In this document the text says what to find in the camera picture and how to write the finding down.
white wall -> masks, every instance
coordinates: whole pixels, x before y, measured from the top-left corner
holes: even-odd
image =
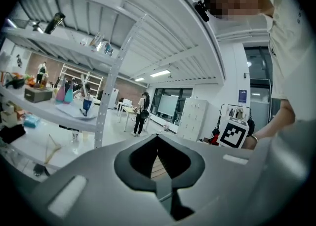
[[[16,56],[20,55],[22,67],[18,67]],[[5,39],[0,51],[0,70],[24,74],[29,62],[31,52],[16,46],[9,39]]]
[[[197,97],[201,100],[207,100],[210,103],[200,138],[211,137],[222,104],[238,105],[239,90],[247,90],[247,103],[245,105],[247,107],[250,106],[249,74],[247,74],[247,78],[243,77],[244,73],[249,72],[249,68],[242,43],[220,44],[220,49],[226,70],[226,80],[223,86],[217,84],[196,84],[186,86],[170,85],[164,87],[191,87],[193,88],[193,98]],[[155,93],[155,89],[154,87],[149,87],[147,90],[151,99]],[[162,125],[165,123],[165,120],[157,116],[152,117],[152,119]],[[177,127],[172,127],[171,130],[176,132]]]

white table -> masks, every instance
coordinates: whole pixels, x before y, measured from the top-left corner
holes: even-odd
[[[41,120],[36,128],[24,127],[24,129],[26,134],[13,141],[9,147],[35,163],[45,165],[51,169],[58,170],[80,155],[94,149],[93,134],[88,134],[87,141],[83,141],[82,133],[79,133],[79,146],[77,147],[77,145],[71,143],[71,130],[59,128],[45,120]],[[61,145],[61,149],[55,152],[48,164],[44,164],[47,140],[49,141],[47,156],[55,147],[52,140],[48,139],[49,134],[55,142]]]
[[[124,132],[126,131],[126,127],[127,127],[127,122],[128,122],[128,119],[129,119],[129,115],[130,114],[133,114],[133,115],[136,115],[136,112],[134,112],[133,108],[130,108],[130,107],[126,107],[126,106],[122,106],[122,108],[126,111],[127,113],[127,117],[126,117],[126,121],[125,121],[125,125],[124,125]],[[119,120],[118,122],[120,122],[120,119],[121,119],[121,115],[122,115],[122,112],[120,113],[119,115]],[[147,123],[146,123],[146,126],[145,126],[145,131],[147,132],[147,126],[150,122],[150,116],[147,118]]]
[[[9,86],[8,88],[0,86],[0,94],[2,94],[5,99],[12,101],[22,109],[29,111],[42,119],[80,131],[95,132],[97,118],[90,120],[72,118],[70,115],[63,113],[56,108],[54,99],[32,103],[24,98],[24,90],[27,87],[28,86],[23,86],[20,89],[14,89],[12,86]],[[94,106],[91,111],[97,116],[99,106]]]
[[[127,103],[123,103],[123,102],[118,102],[118,107],[117,107],[117,115],[120,116],[122,114],[122,107],[126,106],[126,107],[133,107],[133,105],[131,104],[127,104]]]

blue sign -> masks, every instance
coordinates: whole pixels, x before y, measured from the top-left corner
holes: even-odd
[[[241,103],[247,102],[247,90],[239,90],[238,102],[241,102]]]

blue bottle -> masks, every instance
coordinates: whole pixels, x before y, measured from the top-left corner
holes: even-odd
[[[73,98],[74,98],[73,86],[74,86],[74,83],[71,81],[70,87],[67,90],[67,93],[65,95],[64,103],[66,104],[69,104],[70,102],[73,101]]]

white locker cabinet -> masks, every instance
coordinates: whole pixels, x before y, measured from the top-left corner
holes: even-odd
[[[187,98],[181,115],[177,136],[196,142],[204,125],[208,101]]]

